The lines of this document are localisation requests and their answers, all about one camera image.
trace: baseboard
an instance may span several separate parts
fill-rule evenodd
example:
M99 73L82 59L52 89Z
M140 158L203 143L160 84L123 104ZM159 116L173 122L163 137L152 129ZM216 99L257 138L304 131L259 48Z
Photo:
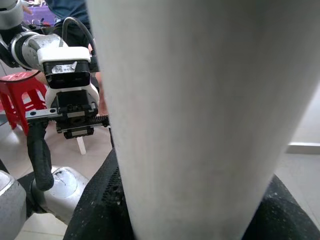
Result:
M320 155L320 143L316 142L291 142L286 150L287 154Z

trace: person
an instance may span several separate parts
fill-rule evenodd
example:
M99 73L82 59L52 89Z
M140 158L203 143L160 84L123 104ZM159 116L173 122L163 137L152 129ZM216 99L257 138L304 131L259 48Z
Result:
M67 17L75 17L79 19L91 32L90 19L85 0L45 0L45 2L47 3L49 9L56 16L54 28L51 32L52 34L57 34L60 37L62 36L63 21ZM23 10L29 14L32 13L30 9L25 6L23 6ZM69 47L86 47L91 49L86 35L76 24L73 23L68 25L66 44ZM95 81L96 79L99 87L100 101L98 111L100 115L106 115L108 114L108 108L104 98L101 73L97 72L94 75L95 76L93 76L92 80ZM43 73L39 73L36 78L38 81L47 84L46 77Z

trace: person's hand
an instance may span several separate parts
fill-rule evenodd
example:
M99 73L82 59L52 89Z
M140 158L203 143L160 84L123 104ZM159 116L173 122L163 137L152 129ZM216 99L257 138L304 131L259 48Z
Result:
M23 9L23 11L26 12L27 14L32 14L32 11L31 11L28 7L26 7L25 5L22 5L22 9Z

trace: label sticker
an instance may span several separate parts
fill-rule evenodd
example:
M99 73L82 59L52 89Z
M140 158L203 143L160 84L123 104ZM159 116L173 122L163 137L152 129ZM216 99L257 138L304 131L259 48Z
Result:
M53 74L74 73L76 66L77 62L75 61L73 64L55 65L51 71Z

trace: red plastic stool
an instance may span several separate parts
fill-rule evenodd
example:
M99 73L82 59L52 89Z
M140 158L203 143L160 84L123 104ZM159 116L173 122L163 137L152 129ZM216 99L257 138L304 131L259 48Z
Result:
M47 89L35 78L37 74L25 71L0 77L0 99L6 118L12 129L17 124L21 125L25 135L28 134L29 130L26 112L33 109L46 108L46 103L40 99L37 90L40 91L44 99ZM24 103L24 93L29 95L30 102Z

